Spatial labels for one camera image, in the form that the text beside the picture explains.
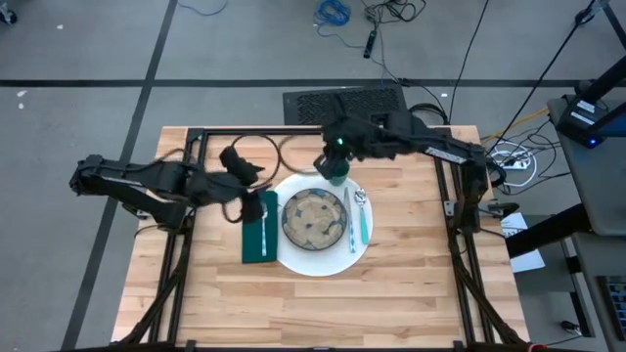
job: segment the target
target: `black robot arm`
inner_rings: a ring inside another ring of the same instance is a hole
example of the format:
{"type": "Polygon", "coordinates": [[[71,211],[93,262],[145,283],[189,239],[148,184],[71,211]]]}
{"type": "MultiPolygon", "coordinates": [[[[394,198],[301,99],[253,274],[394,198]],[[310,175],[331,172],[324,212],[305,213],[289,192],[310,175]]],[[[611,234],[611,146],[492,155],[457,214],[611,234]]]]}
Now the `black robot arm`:
{"type": "Polygon", "coordinates": [[[315,161],[315,168],[326,179],[346,160],[362,161],[368,157],[395,159],[398,154],[421,153],[460,165],[462,198],[455,204],[457,228],[470,227],[478,231],[478,203],[489,189],[485,149],[426,127],[406,111],[392,118],[413,119],[413,131],[389,130],[366,118],[345,113],[340,98],[336,98],[336,115],[340,118],[322,127],[325,146],[315,161]]]}
{"type": "Polygon", "coordinates": [[[232,149],[226,149],[220,158],[226,172],[206,172],[181,161],[159,159],[142,165],[92,154],[78,161],[69,186],[79,196],[115,198],[135,216],[146,212],[164,230],[181,230],[188,207],[225,204],[236,198],[243,201],[244,221],[260,218],[262,207],[257,192],[247,190],[263,168],[246,162],[232,149]]]}

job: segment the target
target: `spoon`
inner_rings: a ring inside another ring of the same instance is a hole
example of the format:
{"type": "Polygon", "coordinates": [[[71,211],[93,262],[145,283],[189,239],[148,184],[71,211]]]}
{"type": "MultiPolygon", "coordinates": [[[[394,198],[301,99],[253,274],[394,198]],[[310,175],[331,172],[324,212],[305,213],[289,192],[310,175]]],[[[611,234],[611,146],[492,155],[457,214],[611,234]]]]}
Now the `spoon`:
{"type": "Polygon", "coordinates": [[[360,209],[359,213],[361,218],[361,241],[363,242],[363,244],[368,244],[370,242],[368,223],[367,221],[365,221],[365,210],[363,210],[363,205],[365,205],[367,199],[368,198],[365,194],[364,189],[360,188],[354,193],[354,200],[356,200],[356,203],[359,205],[360,209]]]}

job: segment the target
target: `power strip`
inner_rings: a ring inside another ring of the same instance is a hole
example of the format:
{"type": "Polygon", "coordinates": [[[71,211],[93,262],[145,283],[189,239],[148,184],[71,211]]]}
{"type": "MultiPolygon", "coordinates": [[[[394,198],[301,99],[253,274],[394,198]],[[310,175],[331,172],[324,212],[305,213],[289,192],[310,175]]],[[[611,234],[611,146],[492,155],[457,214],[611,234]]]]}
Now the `power strip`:
{"type": "Polygon", "coordinates": [[[516,160],[511,165],[505,165],[502,161],[496,161],[496,163],[505,170],[526,170],[530,166],[530,160],[516,160]]]}

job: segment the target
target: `butcher block tabletop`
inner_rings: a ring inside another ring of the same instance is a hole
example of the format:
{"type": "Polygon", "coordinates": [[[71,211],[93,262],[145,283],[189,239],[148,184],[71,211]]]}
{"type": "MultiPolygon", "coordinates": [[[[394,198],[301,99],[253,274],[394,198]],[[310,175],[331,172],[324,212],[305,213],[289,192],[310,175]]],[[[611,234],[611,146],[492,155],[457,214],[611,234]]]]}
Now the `butcher block tabletop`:
{"type": "MultiPolygon", "coordinates": [[[[450,129],[455,138],[479,143],[475,126],[450,129]]],[[[156,156],[184,148],[187,130],[164,127],[156,156]]],[[[223,169],[219,154],[235,137],[209,136],[207,170],[223,169]]],[[[271,138],[278,143],[286,136],[271,138]]],[[[283,155],[296,168],[312,169],[322,146],[319,135],[297,136],[285,143],[283,155]]],[[[259,137],[241,139],[237,151],[247,161],[266,168],[259,175],[261,180],[276,165],[276,151],[259,137]]],[[[453,195],[452,178],[446,170],[453,195]]],[[[278,185],[290,175],[281,167],[273,184],[278,185]]],[[[355,160],[349,177],[367,191],[374,230],[360,260],[330,277],[305,277],[279,262],[242,264],[241,224],[224,220],[217,204],[199,208],[177,345],[189,339],[196,340],[198,346],[238,347],[452,347],[454,340],[465,341],[432,157],[411,154],[400,155],[394,161],[355,160]]],[[[492,197],[489,191],[484,198],[492,197]]],[[[227,206],[231,217],[239,215],[240,206],[238,201],[227,206]]],[[[142,221],[139,227],[152,224],[142,221]]],[[[502,232],[496,219],[483,217],[481,225],[502,232]]],[[[155,228],[137,236],[112,340],[130,333],[154,300],[166,237],[165,232],[155,228]]],[[[458,238],[463,250],[462,236],[458,238]]],[[[177,243],[177,252],[181,243],[182,239],[177,243]]],[[[504,239],[479,233],[475,244],[487,297],[502,318],[527,340],[504,239]]],[[[468,296],[476,339],[480,341],[477,308],[468,296]]],[[[167,333],[171,300],[163,311],[160,340],[165,340],[167,333]]]]}

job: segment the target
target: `knife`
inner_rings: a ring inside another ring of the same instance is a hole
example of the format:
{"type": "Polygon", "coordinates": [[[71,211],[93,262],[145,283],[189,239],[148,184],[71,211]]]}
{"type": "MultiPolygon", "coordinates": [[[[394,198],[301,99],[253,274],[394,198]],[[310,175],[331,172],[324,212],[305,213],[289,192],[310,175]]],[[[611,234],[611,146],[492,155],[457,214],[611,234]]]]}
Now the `knife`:
{"type": "Polygon", "coordinates": [[[356,240],[354,240],[354,226],[352,226],[352,202],[350,201],[350,193],[348,192],[348,188],[346,187],[343,190],[343,205],[345,206],[345,211],[348,213],[348,231],[350,235],[350,252],[356,253],[356,240]]]}

